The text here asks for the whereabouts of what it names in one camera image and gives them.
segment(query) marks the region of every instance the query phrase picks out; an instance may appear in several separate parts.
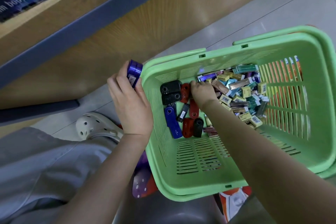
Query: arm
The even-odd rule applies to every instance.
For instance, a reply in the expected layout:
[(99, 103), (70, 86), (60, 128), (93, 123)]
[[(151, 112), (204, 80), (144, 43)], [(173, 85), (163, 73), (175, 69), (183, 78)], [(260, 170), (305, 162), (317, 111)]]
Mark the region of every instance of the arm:
[(210, 84), (193, 81), (191, 93), (277, 223), (336, 223), (334, 186), (222, 107)]
[(132, 89), (128, 62), (107, 80), (115, 109), (124, 128), (120, 143), (67, 204), (56, 224), (111, 224), (139, 158), (153, 129), (151, 106), (138, 80)]

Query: green plastic basket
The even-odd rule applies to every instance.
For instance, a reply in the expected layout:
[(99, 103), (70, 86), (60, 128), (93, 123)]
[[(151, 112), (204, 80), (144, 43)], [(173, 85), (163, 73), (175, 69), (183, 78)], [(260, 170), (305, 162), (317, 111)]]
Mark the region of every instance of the green plastic basket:
[(299, 26), (244, 39), (232, 47), (183, 52), (144, 65), (142, 84), (154, 116), (146, 153), (157, 187), (167, 198), (187, 201), (247, 183), (220, 139), (206, 133), (201, 138), (173, 139), (160, 86), (250, 63), (259, 66), (271, 100), (259, 132), (321, 177), (336, 173), (334, 46), (317, 28)]

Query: hand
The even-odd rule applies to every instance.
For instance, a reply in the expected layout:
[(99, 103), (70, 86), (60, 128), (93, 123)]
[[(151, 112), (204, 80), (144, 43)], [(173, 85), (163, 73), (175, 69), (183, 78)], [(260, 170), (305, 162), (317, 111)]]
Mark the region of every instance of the hand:
[(107, 79), (108, 89), (125, 134), (138, 135), (146, 144), (153, 130), (151, 105), (141, 85), (141, 78), (132, 88), (127, 79), (128, 61), (118, 74)]
[(196, 104), (202, 111), (204, 111), (207, 104), (213, 101), (219, 103), (215, 90), (210, 83), (191, 81), (190, 85), (192, 97), (195, 99)]

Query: white crocs shoe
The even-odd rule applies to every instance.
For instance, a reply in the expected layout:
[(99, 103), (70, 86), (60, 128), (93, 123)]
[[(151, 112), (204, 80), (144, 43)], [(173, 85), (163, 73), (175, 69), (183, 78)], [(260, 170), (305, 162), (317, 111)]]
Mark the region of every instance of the white crocs shoe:
[(82, 140), (106, 136), (118, 143), (124, 135), (124, 131), (121, 128), (109, 118), (97, 112), (89, 112), (80, 117), (76, 121), (76, 130)]

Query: purple eraser container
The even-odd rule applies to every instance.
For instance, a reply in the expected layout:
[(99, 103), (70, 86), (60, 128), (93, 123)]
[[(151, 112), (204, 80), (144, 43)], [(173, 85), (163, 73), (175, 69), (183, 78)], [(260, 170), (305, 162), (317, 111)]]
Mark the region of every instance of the purple eraser container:
[(137, 81), (141, 75), (142, 64), (134, 60), (130, 60), (127, 68), (127, 78), (132, 88), (134, 89)]

